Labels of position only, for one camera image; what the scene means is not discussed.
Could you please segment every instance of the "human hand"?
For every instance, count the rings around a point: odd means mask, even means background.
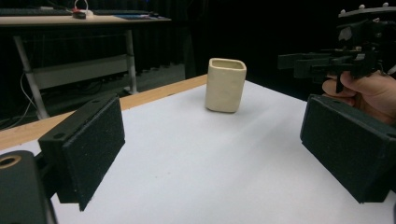
[[[323,95],[352,105],[387,124],[396,121],[396,79],[383,76],[380,71],[368,77],[353,78],[350,72],[340,77],[344,89],[336,93],[336,76],[323,82]]]

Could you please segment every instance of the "ceramic cup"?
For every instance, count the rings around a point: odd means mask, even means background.
[[[234,113],[241,103],[247,68],[241,61],[212,58],[207,70],[205,107]]]

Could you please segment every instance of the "dark background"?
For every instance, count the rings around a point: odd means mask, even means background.
[[[243,61],[247,80],[306,100],[322,93],[311,79],[298,79],[292,71],[277,69],[277,56],[307,53],[336,46],[338,13],[355,10],[360,4],[381,7],[379,1],[330,0],[242,1],[242,0],[89,0],[90,9],[143,9],[172,19],[162,29],[134,30],[136,72],[171,63],[184,63],[186,78],[207,73],[210,58]],[[53,0],[71,7],[74,1]],[[0,7],[50,6],[46,0],[0,0]],[[83,0],[78,6],[85,8]],[[27,41],[32,67],[78,62],[123,53],[124,36],[82,38],[70,48],[67,38],[97,35],[46,35],[51,41]],[[0,118],[21,113],[26,97],[21,93],[21,59],[11,36],[0,36]]]

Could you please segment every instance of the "desk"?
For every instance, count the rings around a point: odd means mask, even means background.
[[[126,144],[84,212],[52,197],[59,223],[394,223],[393,192],[357,203],[301,144],[306,102],[246,82],[236,113],[212,112],[205,79],[121,101]],[[39,152],[33,140],[0,153],[16,149]]]
[[[0,35],[14,36],[23,70],[35,99],[37,115],[40,119],[46,119],[49,114],[41,97],[40,90],[42,89],[128,71],[130,85],[127,91],[131,94],[137,93],[131,29],[136,26],[158,25],[169,21],[162,17],[152,20],[125,20],[114,16],[88,16],[87,20],[77,20],[71,16],[0,17]],[[78,32],[91,29],[125,30],[126,54],[37,69],[33,69],[29,64],[21,35]]]

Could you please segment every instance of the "wooden table edge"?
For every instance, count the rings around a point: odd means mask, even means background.
[[[159,87],[149,91],[142,91],[138,94],[120,98],[121,110],[126,110],[134,106],[143,105],[155,100],[162,99],[169,95],[187,91],[206,84],[207,75],[193,77],[173,84]],[[0,132],[0,150],[15,147],[25,142],[38,139],[61,121],[70,116],[73,112],[27,123],[15,128]]]

